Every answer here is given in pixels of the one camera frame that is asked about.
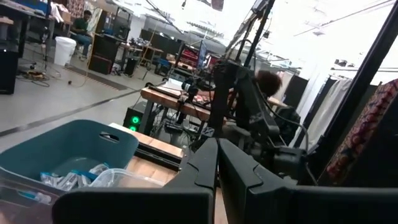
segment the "computer tower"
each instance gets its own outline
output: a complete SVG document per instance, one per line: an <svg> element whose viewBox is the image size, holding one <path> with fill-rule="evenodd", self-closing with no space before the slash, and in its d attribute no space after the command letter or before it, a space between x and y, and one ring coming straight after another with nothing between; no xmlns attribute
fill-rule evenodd
<svg viewBox="0 0 398 224"><path fill-rule="evenodd" d="M147 106L147 102L142 101L137 103L136 105L130 106L127 108L126 116L124 117L123 126L129 128L133 131L139 131L139 127L141 125L142 117L145 113L145 108ZM144 131L140 131L142 134L150 135L152 131L155 117L160 113L162 107L154 107L152 109L152 113L149 115L147 120L147 124Z"/></svg>
<svg viewBox="0 0 398 224"><path fill-rule="evenodd" d="M134 73L134 69L137 66L137 60L133 58L127 59L126 68L124 69L124 73L127 75L132 75Z"/></svg>
<svg viewBox="0 0 398 224"><path fill-rule="evenodd" d="M4 65L0 73L0 94L13 94L18 69L18 49L0 47L0 62Z"/></svg>

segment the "white bucket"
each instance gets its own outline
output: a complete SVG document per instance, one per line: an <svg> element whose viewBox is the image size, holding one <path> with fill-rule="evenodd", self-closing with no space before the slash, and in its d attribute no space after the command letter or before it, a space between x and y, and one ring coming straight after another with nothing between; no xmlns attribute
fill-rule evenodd
<svg viewBox="0 0 398 224"><path fill-rule="evenodd" d="M65 66L75 51L76 41L68 37L56 37L54 64Z"/></svg>

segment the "teal plastic bin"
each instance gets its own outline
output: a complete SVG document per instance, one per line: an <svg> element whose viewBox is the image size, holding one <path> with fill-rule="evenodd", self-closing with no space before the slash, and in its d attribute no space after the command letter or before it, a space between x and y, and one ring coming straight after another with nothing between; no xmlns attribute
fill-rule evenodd
<svg viewBox="0 0 398 224"><path fill-rule="evenodd" d="M138 140L118 129L76 120L20 143L0 154L0 223L51 223L51 206L65 193L40 181L41 172L65 176L107 163L125 168Z"/></svg>

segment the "wooden workbench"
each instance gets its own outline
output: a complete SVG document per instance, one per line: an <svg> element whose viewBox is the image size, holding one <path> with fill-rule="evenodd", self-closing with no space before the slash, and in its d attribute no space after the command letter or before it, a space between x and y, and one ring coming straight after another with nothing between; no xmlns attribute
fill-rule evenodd
<svg viewBox="0 0 398 224"><path fill-rule="evenodd" d="M168 88L163 88L165 91L169 91L172 94L176 95L178 93L178 90L171 90ZM163 105L164 107L176 110L179 106L178 99L167 96L163 93L159 93L156 90L151 90L149 88L143 88L141 90L141 96L144 99L147 99L148 101L158 103L160 105ZM181 109L181 112L186 115L194 116L196 118L199 118L201 121L206 121L210 117L210 111L205 110L203 108L199 108L197 106L193 106L190 103L184 104L184 106Z"/></svg>
<svg viewBox="0 0 398 224"><path fill-rule="evenodd" d="M131 131L130 129L125 128L116 123L112 123L112 124L110 124L110 126L134 135L138 139L139 142L144 143L148 146L155 147L157 149L161 149L161 150L171 153L175 156L180 156L180 157L183 156L182 150L178 147L175 147L175 146L172 146L165 142L151 138L144 134L141 134L141 133L138 133L135 131ZM157 164L154 164L152 162L149 162L147 160L144 160L144 159L141 159L138 157L133 157L131 159L129 165L127 166L127 170L130 172L133 172L135 174L143 175L145 177L150 177L154 180L158 180L160 182L163 182L164 184L166 184L168 181L172 180L177 175L177 173L175 171L164 168L162 166L159 166ZM215 224L226 224L226 223L228 223L228 222L226 219L223 194L221 192L221 189L217 189L216 204L215 204Z"/></svg>
<svg viewBox="0 0 398 224"><path fill-rule="evenodd" d="M170 62L170 64L175 65L175 61L169 60L169 62ZM184 68L184 69L188 69L188 70L191 70L191 71L194 69L191 65L188 65L188 64L182 63L182 62L179 62L177 66L178 66L178 67L181 67L181 68L186 67L186 68Z"/></svg>

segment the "black box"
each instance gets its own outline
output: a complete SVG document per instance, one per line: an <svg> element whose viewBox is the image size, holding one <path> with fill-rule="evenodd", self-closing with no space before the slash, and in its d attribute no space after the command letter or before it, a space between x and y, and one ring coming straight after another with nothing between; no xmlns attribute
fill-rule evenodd
<svg viewBox="0 0 398 224"><path fill-rule="evenodd" d="M18 69L18 49L0 47L0 62L3 64L0 73L0 94L13 94Z"/></svg>

